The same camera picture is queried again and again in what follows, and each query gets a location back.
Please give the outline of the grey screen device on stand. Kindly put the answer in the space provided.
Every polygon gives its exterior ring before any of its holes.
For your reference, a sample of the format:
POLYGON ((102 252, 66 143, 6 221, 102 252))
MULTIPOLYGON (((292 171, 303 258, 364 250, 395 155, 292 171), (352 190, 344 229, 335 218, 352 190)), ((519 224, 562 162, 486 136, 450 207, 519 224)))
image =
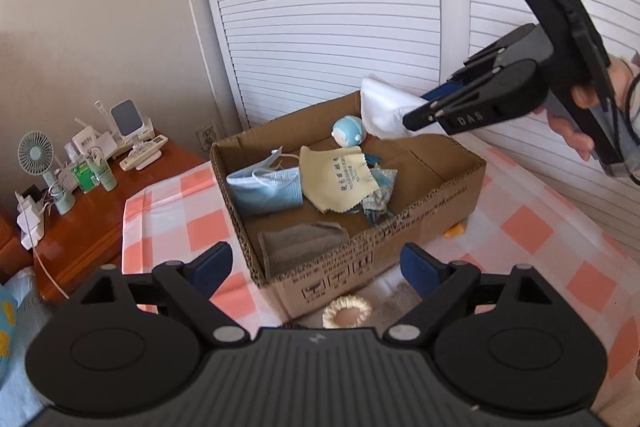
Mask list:
POLYGON ((127 98, 110 109, 119 135, 124 142, 152 140, 155 136, 152 122, 144 119, 134 101, 127 98))

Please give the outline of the blue white plush toy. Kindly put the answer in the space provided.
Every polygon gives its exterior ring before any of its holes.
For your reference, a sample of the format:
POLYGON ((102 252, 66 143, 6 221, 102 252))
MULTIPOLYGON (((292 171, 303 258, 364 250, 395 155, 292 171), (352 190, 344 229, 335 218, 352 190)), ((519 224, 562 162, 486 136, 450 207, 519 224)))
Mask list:
POLYGON ((340 147, 359 146, 367 139, 367 131, 357 116, 346 115, 334 122, 332 138, 340 147))

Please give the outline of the yellow lens cleaning cloth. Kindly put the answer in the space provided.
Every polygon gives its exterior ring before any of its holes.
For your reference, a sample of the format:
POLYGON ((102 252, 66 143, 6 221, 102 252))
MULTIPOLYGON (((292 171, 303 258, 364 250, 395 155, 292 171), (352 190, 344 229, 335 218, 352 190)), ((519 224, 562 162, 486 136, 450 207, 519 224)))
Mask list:
POLYGON ((336 150, 299 150, 306 199, 320 212, 344 213, 378 188, 359 146, 336 150))

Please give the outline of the pink white checkered tablecloth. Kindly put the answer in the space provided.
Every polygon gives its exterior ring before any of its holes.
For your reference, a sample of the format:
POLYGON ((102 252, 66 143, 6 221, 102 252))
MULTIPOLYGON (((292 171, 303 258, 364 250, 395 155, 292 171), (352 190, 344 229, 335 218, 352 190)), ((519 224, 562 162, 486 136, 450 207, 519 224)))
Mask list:
MULTIPOLYGON (((487 272, 533 265, 596 332, 608 352, 608 373, 594 408, 613 425, 638 425, 639 267, 613 239, 560 194, 474 136, 461 143, 487 161, 480 201, 463 234, 425 248, 442 261, 462 259, 487 272)), ((145 187, 127 200, 122 269, 148 272, 171 259, 190 261, 227 241, 231 277, 213 302, 251 333, 279 325, 284 313, 267 303, 250 270, 214 179, 203 164, 145 187)))

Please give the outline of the brown cardboard box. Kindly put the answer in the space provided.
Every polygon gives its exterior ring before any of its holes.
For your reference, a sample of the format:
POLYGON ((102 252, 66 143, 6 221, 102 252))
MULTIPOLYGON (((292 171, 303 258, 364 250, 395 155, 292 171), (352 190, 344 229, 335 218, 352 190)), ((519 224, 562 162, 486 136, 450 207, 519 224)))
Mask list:
POLYGON ((297 319, 396 265, 475 209, 486 162, 446 135, 339 146, 358 93, 224 141, 210 159, 250 276, 281 321, 297 319))

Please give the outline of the blue face mask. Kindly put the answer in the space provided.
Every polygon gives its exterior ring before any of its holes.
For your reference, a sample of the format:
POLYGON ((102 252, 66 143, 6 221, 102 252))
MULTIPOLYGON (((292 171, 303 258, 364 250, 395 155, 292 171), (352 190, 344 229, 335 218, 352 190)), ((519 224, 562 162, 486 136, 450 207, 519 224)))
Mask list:
POLYGON ((277 148, 256 164, 228 174, 226 182, 231 198, 242 216, 266 215, 303 205, 300 170, 283 168, 283 159, 298 160, 298 157, 277 148))

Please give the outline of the small orange cone toy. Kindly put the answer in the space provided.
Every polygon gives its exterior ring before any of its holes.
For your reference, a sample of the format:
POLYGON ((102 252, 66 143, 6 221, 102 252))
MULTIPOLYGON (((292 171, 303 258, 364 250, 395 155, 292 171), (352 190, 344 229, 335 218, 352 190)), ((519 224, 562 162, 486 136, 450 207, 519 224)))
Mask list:
POLYGON ((463 235, 467 229, 468 220, 463 219, 462 221, 458 222, 456 225, 442 233, 442 236, 446 237, 446 239, 452 239, 453 237, 463 235))

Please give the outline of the yellow blue snack bag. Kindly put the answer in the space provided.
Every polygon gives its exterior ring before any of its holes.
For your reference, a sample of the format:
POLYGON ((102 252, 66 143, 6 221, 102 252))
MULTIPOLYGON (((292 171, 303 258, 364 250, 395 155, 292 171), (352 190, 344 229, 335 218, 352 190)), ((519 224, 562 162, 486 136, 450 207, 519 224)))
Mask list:
POLYGON ((8 370, 12 341, 17 320, 17 302, 14 297, 1 287, 0 297, 0 379, 8 370))

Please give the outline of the grey fabric pouch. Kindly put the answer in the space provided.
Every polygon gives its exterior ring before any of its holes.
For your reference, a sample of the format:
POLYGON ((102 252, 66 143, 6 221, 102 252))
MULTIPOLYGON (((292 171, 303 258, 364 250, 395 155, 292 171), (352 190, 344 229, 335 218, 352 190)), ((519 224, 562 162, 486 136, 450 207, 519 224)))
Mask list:
POLYGON ((304 223, 281 231, 258 234, 268 280, 297 265, 311 262, 348 241, 347 230, 336 222, 304 223))
POLYGON ((400 282, 390 297, 373 307, 363 327, 372 327, 379 336, 396 324, 407 313, 422 303, 418 293, 406 282, 400 282))

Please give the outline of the blue floral sachet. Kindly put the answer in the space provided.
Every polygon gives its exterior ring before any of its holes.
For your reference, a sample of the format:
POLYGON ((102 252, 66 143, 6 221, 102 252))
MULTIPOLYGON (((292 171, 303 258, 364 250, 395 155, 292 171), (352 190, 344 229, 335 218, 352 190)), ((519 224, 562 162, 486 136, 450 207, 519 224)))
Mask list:
POLYGON ((378 188, 360 202, 360 207, 370 225, 377 225, 378 221, 383 218, 394 217, 394 213, 388 205, 390 205, 390 199, 393 195, 398 171, 382 168, 378 156, 364 154, 364 159, 367 161, 367 166, 378 184, 378 188))

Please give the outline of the green mini desk fan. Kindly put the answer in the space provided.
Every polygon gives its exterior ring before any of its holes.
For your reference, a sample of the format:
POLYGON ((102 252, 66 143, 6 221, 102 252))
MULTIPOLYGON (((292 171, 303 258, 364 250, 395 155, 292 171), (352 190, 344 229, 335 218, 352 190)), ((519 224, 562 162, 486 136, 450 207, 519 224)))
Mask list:
POLYGON ((54 173, 54 146, 42 131, 29 131, 17 145, 17 160, 21 168, 31 176, 42 176, 58 213, 63 216, 75 205, 75 197, 67 191, 54 173))

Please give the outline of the white power strip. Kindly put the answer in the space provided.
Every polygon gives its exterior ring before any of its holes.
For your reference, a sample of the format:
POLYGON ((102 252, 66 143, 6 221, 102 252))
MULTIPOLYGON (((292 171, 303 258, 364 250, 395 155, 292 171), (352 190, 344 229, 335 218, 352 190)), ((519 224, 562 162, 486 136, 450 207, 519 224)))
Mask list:
POLYGON ((15 198, 21 245, 26 251, 30 251, 44 236, 44 204, 42 199, 35 202, 30 195, 15 193, 15 198))

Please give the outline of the cream hair scrunchie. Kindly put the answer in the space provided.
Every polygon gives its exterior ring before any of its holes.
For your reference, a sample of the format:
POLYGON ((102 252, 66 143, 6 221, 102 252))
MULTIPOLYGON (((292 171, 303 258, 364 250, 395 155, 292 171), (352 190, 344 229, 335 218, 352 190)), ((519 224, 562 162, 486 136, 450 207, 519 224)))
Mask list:
POLYGON ((341 296, 322 312, 325 329, 356 329, 369 320, 372 306, 368 300, 355 295, 341 296))

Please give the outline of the white product box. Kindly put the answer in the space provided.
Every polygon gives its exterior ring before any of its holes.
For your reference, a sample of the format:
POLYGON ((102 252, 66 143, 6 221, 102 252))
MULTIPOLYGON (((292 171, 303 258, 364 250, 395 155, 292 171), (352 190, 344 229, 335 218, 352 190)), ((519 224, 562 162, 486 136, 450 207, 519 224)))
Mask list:
POLYGON ((99 137, 92 126, 87 126, 73 136, 72 142, 82 156, 88 156, 93 148, 99 146, 99 137))

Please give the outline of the wooden nightstand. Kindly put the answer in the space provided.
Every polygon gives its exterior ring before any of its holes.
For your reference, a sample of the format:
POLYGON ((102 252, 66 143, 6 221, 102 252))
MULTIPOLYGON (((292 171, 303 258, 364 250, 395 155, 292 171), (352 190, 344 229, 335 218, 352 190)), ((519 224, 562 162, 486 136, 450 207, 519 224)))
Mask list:
POLYGON ((117 263, 122 255, 122 220, 126 200, 145 187, 184 173, 204 159, 175 142, 163 147, 163 156, 143 170, 112 168, 118 182, 114 191, 102 188, 76 197, 72 210, 53 213, 46 233, 37 245, 39 260, 22 247, 18 228, 1 213, 1 280, 8 281, 26 267, 36 272, 37 289, 43 300, 62 303, 95 269, 117 263))

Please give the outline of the light blue pillow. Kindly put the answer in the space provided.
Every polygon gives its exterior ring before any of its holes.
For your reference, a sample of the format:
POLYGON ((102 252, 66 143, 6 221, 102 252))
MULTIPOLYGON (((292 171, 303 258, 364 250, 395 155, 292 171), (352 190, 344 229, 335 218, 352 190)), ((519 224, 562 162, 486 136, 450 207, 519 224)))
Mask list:
POLYGON ((42 410, 39 395, 26 374, 26 352, 50 321, 53 308, 41 300, 32 268, 17 272, 4 287, 17 302, 17 318, 9 365, 1 380, 0 421, 2 426, 25 426, 42 410))

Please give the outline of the wall power outlet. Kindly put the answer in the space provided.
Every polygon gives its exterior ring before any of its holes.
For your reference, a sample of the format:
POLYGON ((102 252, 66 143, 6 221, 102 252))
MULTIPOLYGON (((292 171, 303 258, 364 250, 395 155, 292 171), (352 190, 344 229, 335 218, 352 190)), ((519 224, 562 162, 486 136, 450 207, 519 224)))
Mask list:
POLYGON ((212 145, 218 140, 215 124, 211 122, 196 130, 196 136, 198 137, 198 143, 200 143, 202 151, 208 153, 212 145))

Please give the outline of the white cloth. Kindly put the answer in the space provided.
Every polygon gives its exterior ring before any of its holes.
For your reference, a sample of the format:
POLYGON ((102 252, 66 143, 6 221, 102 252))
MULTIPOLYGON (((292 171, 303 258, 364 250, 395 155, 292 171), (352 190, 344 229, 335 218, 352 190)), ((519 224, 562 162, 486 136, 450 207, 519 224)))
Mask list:
POLYGON ((439 124, 410 131, 402 117, 425 104, 423 98, 397 89, 376 77, 364 77, 360 86, 360 118, 370 135, 381 140, 413 138, 421 134, 444 134, 439 124))

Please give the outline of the white remote control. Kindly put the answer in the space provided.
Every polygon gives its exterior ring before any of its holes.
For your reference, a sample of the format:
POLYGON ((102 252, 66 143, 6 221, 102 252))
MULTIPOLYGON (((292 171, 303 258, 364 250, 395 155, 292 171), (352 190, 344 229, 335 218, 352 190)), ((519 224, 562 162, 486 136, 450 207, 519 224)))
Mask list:
POLYGON ((167 143, 168 138, 163 134, 157 135, 152 140, 141 142, 130 150, 128 156, 119 163, 120 169, 127 172, 140 171, 148 167, 162 157, 163 147, 167 143))

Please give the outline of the green small bottle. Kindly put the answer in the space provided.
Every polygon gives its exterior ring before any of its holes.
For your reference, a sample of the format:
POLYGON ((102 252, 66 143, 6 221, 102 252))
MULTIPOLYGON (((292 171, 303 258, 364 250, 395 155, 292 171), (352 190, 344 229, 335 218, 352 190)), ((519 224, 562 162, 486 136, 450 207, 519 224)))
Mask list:
POLYGON ((110 165, 102 150, 95 146, 91 147, 88 153, 88 164, 93 174, 103 186, 104 190, 111 192, 117 186, 117 180, 112 173, 110 165))

